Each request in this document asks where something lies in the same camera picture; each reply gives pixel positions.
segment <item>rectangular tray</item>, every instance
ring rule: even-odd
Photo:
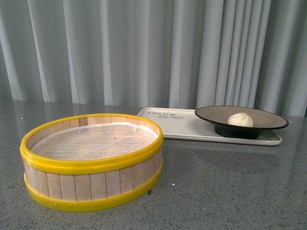
[[[195,115],[194,109],[143,108],[138,116],[156,122],[164,138],[212,142],[275,146],[282,138],[271,130],[260,133],[258,139],[225,138],[215,133],[213,125]]]

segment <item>speckled granite countertop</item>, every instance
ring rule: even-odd
[[[46,122],[140,108],[0,101],[0,229],[307,229],[307,119],[288,117],[275,147],[164,140],[151,194],[108,210],[69,213],[27,193],[19,146]]]

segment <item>yellow rim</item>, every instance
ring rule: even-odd
[[[84,117],[97,117],[97,116],[120,116],[120,117],[128,117],[134,118],[138,120],[146,121],[159,129],[159,136],[158,138],[151,143],[150,145],[146,146],[143,149],[137,150],[135,152],[131,152],[122,156],[112,157],[112,158],[105,158],[105,159],[98,159],[98,160],[87,160],[87,161],[69,161],[69,160],[58,160],[58,159],[51,159],[39,156],[33,152],[31,152],[27,147],[26,143],[28,139],[37,131],[44,129],[48,126],[54,125],[56,123],[84,118]],[[59,119],[56,121],[52,121],[41,125],[29,133],[25,135],[23,138],[21,145],[20,145],[20,153],[21,157],[24,162],[26,162],[29,166],[50,172],[50,173],[61,173],[61,174],[88,174],[88,173],[101,173],[107,172],[117,169],[126,168],[132,165],[135,165],[139,162],[142,162],[154,154],[156,154],[159,149],[162,147],[163,142],[163,134],[161,128],[155,122],[138,117],[133,115],[124,115],[124,114],[90,114],[90,115],[79,115],[79,116],[72,116],[63,119]]]
[[[141,195],[149,191],[157,183],[161,175],[162,165],[163,164],[161,164],[161,167],[157,172],[157,174],[153,176],[150,180],[148,180],[146,183],[142,184],[140,187],[131,190],[129,192],[123,193],[121,195],[104,199],[98,199],[98,200],[90,200],[90,201],[69,201],[69,200],[53,199],[41,195],[37,191],[33,190],[29,186],[25,174],[24,174],[24,181],[30,196],[36,202],[46,207],[67,212],[91,212],[91,211],[98,211],[102,209],[116,207],[140,197]]]

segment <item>black bowl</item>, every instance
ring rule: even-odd
[[[237,113],[249,115],[254,127],[229,125],[229,117]],[[239,106],[207,106],[195,110],[195,115],[213,124],[214,131],[226,138],[257,139],[264,130],[280,129],[289,125],[286,119],[276,114]]]

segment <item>curtain fold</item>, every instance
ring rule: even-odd
[[[0,1],[0,99],[304,116],[305,0]]]

